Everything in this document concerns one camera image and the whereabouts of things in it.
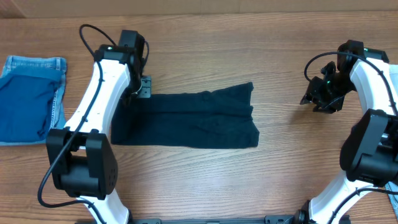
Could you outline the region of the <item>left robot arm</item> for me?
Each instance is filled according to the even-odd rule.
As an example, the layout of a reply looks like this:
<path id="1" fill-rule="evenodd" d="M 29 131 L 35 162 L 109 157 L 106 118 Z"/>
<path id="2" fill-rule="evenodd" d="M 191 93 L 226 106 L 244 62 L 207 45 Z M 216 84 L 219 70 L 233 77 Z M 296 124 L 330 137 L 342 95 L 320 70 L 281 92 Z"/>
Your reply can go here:
<path id="1" fill-rule="evenodd" d="M 51 129 L 46 148 L 50 167 L 39 185 L 39 203 L 48 179 L 72 198 L 59 207 L 82 203 L 95 223 L 132 223 L 130 210 L 116 191 L 118 163 L 109 142 L 119 103 L 151 96 L 151 79 L 142 74 L 149 44 L 134 30 L 123 30 L 118 43 L 91 50 L 93 75 L 85 94 L 62 129 Z"/>

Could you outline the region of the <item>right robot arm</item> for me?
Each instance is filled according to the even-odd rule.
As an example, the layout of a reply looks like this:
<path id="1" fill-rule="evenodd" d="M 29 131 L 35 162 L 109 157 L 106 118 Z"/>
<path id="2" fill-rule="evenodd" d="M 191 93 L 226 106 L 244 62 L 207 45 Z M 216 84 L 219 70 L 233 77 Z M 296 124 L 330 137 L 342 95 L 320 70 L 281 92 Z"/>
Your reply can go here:
<path id="1" fill-rule="evenodd" d="M 346 212 L 370 192 L 388 194 L 397 206 L 397 65 L 356 40 L 334 55 L 337 61 L 321 69 L 323 77 L 310 79 L 301 104 L 332 114 L 355 91 L 363 116 L 341 147 L 338 175 L 287 223 L 349 223 Z"/>

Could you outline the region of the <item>dark navy t-shirt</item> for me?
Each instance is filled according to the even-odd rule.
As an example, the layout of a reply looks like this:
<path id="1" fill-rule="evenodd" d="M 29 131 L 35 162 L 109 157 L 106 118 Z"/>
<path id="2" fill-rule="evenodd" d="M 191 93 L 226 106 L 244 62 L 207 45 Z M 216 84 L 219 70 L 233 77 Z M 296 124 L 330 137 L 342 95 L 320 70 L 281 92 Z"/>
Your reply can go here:
<path id="1" fill-rule="evenodd" d="M 119 103 L 111 143 L 200 149 L 256 147 L 259 130 L 251 106 L 251 82 L 215 91 L 157 94 Z"/>

